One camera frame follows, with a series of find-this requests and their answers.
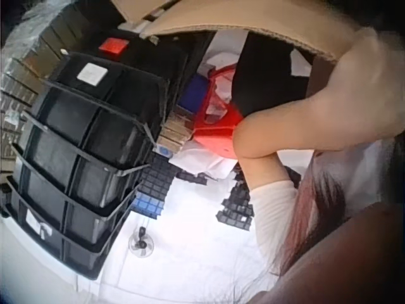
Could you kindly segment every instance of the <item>dark fabric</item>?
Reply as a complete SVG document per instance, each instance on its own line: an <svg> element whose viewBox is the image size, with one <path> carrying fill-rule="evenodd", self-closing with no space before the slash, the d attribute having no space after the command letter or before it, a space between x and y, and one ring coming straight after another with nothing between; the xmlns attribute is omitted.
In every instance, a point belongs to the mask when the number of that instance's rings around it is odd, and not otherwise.
<svg viewBox="0 0 405 304"><path fill-rule="evenodd" d="M292 50L284 41L249 33L232 84L232 101L244 117L305 98L308 78L291 76Z"/></svg>

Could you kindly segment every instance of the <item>red plastic stool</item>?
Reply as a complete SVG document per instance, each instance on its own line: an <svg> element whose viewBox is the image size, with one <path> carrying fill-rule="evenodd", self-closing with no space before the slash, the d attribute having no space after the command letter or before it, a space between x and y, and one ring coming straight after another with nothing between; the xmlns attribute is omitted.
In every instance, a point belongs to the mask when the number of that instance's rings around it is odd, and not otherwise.
<svg viewBox="0 0 405 304"><path fill-rule="evenodd" d="M216 78L225 77L232 81L235 73L236 65L227 66L218 71L212 71L209 74L209 89L205 100L202 102L201 108L196 115L194 122L194 139L202 144L210 151L225 157L236 159L234 146L232 144L232 136L234 129L242 121L243 116L232 105L226 104L215 93ZM227 113L215 123L206 122L206 112L209 104L214 101L227 110Z"/></svg>

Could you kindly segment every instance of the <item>white label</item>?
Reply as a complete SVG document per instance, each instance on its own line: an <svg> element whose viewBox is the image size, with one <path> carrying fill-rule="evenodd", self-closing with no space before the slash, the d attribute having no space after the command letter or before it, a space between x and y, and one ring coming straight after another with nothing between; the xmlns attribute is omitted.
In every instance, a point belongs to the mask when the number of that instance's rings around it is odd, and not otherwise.
<svg viewBox="0 0 405 304"><path fill-rule="evenodd" d="M33 228L33 230L40 234L41 233L41 225L38 223L37 219L32 215L30 210L27 210L27 216L25 217L27 224Z"/></svg>
<svg viewBox="0 0 405 304"><path fill-rule="evenodd" d="M91 84L92 86L97 86L101 79L107 74L107 71L108 70L102 66L88 63L77 75L77 79Z"/></svg>
<svg viewBox="0 0 405 304"><path fill-rule="evenodd" d="M17 128L18 124L20 123L20 112L11 108L8 109L5 113L4 121L14 125Z"/></svg>

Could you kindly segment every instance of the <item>cardboard box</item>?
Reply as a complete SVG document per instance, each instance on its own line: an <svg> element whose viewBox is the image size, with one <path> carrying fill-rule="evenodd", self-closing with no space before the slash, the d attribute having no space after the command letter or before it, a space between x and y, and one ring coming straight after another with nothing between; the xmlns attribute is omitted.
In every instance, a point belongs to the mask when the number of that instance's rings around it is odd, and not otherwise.
<svg viewBox="0 0 405 304"><path fill-rule="evenodd" d="M194 116L187 110L177 106L169 115L160 132L157 144L177 153L182 146L192 137Z"/></svg>
<svg viewBox="0 0 405 304"><path fill-rule="evenodd" d="M164 1L113 2L128 21L138 22ZM320 0L181 0L143 34L237 28L287 41L335 61L350 48L359 25Z"/></svg>

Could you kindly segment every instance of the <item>white sticker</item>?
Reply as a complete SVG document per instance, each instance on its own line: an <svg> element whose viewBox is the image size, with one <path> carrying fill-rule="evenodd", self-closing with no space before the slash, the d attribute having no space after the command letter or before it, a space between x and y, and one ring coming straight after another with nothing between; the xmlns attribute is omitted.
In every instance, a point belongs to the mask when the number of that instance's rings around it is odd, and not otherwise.
<svg viewBox="0 0 405 304"><path fill-rule="evenodd" d="M20 112L11 108L8 109L4 115L4 121L17 128L20 123Z"/></svg>
<svg viewBox="0 0 405 304"><path fill-rule="evenodd" d="M45 239L45 237L52 236L52 228L50 228L45 223L38 222L30 210L27 210L27 216L25 217L25 220L27 221L27 224L31 228L33 228L33 230L37 234L39 234L41 239Z"/></svg>
<svg viewBox="0 0 405 304"><path fill-rule="evenodd" d="M88 63L77 75L77 79L91 84L92 86L97 86L101 79L107 74L107 71L108 70L102 66Z"/></svg>
<svg viewBox="0 0 405 304"><path fill-rule="evenodd" d="M32 215L30 210L27 210L27 216L25 217L27 224L33 228L33 230L40 234L41 233L41 225L38 223L37 219Z"/></svg>

